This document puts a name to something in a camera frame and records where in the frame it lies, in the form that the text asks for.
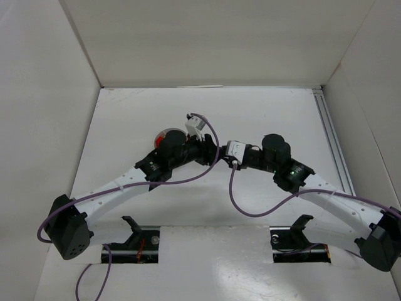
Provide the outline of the red 2x4 lego brick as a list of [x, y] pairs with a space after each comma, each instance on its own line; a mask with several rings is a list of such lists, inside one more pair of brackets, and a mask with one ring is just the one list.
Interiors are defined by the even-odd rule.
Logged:
[[155, 141], [155, 145], [156, 147], [159, 147], [160, 143], [162, 142], [162, 140], [164, 139], [164, 137], [160, 136], [156, 139]]

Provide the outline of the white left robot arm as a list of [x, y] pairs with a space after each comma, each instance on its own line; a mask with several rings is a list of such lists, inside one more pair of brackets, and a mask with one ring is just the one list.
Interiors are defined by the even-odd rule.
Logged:
[[178, 129], [161, 132], [155, 148], [126, 173], [108, 184], [77, 198], [66, 194], [52, 204], [41, 231], [48, 236], [62, 259], [72, 260], [91, 245], [127, 244], [137, 241], [141, 228], [130, 216], [122, 216], [123, 224], [102, 225], [101, 217], [136, 196], [159, 186], [186, 184], [198, 177], [172, 181], [174, 169], [196, 162], [212, 169], [219, 160], [217, 134], [184, 133]]

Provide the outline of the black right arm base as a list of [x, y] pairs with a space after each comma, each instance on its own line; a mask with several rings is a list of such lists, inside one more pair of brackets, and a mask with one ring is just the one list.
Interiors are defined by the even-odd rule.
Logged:
[[331, 263], [327, 245], [311, 243], [303, 234], [312, 219], [303, 214], [291, 226], [270, 227], [274, 263]]

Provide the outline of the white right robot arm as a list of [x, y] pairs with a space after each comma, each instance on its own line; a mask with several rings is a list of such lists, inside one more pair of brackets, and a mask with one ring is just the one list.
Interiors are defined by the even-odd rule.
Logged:
[[400, 211], [332, 186], [312, 168], [291, 157], [291, 147], [278, 134], [265, 135], [261, 147], [230, 140], [223, 147], [233, 171], [248, 167], [273, 173], [274, 183], [290, 195], [261, 213], [267, 216], [288, 201], [301, 198], [324, 209], [341, 223], [304, 214], [291, 231], [308, 243], [322, 243], [358, 253], [369, 265], [389, 272], [400, 257]]

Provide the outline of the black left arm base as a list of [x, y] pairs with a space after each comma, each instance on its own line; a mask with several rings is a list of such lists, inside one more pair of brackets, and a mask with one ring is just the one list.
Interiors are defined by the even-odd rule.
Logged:
[[130, 236], [122, 243], [108, 244], [112, 263], [153, 264], [159, 262], [159, 226], [139, 226], [131, 216], [123, 216], [123, 225], [129, 225]]

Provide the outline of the white divided round container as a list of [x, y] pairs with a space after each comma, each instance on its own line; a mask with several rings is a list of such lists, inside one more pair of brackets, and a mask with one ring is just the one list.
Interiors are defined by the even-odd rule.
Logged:
[[157, 148], [159, 147], [161, 141], [162, 141], [162, 140], [165, 138], [165, 136], [166, 136], [169, 132], [171, 132], [171, 131], [178, 131], [178, 132], [180, 132], [181, 135], [183, 135], [183, 136], [185, 137], [185, 138], [184, 138], [184, 142], [187, 142], [188, 137], [187, 137], [187, 133], [186, 133], [186, 132], [184, 132], [182, 129], [170, 127], [170, 128], [167, 128], [167, 129], [162, 130], [161, 132], [159, 132], [159, 133], [156, 135], [156, 138], [154, 139], [154, 148], [155, 148], [155, 149], [157, 149]]

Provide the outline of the aluminium rail right side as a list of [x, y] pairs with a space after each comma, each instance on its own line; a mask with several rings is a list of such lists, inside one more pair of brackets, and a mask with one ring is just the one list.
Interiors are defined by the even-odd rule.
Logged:
[[348, 171], [344, 155], [333, 125], [328, 106], [326, 104], [325, 96], [322, 88], [312, 89], [313, 96], [315, 98], [316, 106], [320, 115], [321, 123], [325, 131], [326, 139], [328, 141], [329, 149], [333, 162], [335, 163], [335, 169], [341, 182], [341, 188], [344, 192], [354, 195], [355, 190], [353, 183]]

